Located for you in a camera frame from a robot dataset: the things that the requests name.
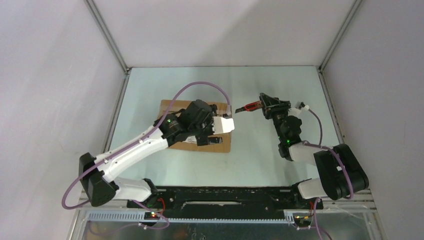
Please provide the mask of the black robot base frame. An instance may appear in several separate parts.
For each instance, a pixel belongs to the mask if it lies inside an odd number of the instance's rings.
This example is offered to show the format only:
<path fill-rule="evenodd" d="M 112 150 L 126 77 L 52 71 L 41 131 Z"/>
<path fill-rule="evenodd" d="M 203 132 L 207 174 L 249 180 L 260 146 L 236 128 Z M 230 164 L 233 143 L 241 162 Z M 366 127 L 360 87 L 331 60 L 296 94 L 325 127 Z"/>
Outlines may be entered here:
<path fill-rule="evenodd" d="M 126 201 L 119 210 L 91 214 L 92 220 L 135 222 L 153 225 L 163 211 L 171 223 L 284 223 L 298 217 L 291 211 L 307 214 L 324 209 L 314 206 L 314 198 L 301 199 L 295 187 L 224 187 L 224 186 L 158 186 L 157 193 L 145 210 Z"/>

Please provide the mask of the red black utility knife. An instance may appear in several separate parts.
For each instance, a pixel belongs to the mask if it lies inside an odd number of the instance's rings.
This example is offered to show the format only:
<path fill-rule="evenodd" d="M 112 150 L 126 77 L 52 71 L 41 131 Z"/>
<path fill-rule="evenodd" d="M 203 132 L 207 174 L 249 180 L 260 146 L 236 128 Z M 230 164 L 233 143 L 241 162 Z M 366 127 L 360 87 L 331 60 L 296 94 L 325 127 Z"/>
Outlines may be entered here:
<path fill-rule="evenodd" d="M 235 110 L 235 114 L 241 113 L 241 112 L 253 112 L 261 108 L 262 108 L 261 101 L 255 101 L 255 102 L 248 103 L 242 107 L 237 108 Z"/>

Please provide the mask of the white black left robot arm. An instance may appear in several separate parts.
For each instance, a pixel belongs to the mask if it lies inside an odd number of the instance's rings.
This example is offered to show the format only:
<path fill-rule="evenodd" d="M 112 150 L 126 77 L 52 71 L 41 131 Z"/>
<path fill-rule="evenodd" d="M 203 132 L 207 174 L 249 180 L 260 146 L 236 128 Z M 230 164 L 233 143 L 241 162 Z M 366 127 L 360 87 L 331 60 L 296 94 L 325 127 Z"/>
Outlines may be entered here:
<path fill-rule="evenodd" d="M 129 200 L 153 208 L 158 202 L 153 182 L 144 178 L 131 180 L 120 174 L 146 157 L 167 149 L 189 137 L 196 137 L 201 144 L 215 135 L 214 118 L 218 107 L 202 100 L 189 103 L 187 108 L 163 114 L 145 132 L 109 152 L 92 156 L 83 154 L 79 159 L 80 180 L 93 207 L 112 200 Z"/>

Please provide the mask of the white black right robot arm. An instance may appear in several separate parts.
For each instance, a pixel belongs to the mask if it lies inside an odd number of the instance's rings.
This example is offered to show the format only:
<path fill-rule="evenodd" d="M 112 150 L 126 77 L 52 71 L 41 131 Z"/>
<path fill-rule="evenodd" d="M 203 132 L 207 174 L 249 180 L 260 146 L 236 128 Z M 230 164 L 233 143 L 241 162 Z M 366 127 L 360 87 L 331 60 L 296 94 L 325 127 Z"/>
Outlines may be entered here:
<path fill-rule="evenodd" d="M 297 190 L 291 194 L 291 204 L 304 209 L 312 198 L 328 197 L 332 200 L 352 199 L 354 193 L 369 187 L 369 178 L 359 164 L 351 148 L 341 143 L 332 147 L 313 144 L 301 139 L 302 120 L 299 115 L 309 112 L 317 114 L 303 102 L 292 107 L 289 101 L 259 94 L 261 109 L 267 120 L 272 120 L 282 158 L 291 162 L 303 162 L 315 166 L 318 178 L 297 183 Z"/>

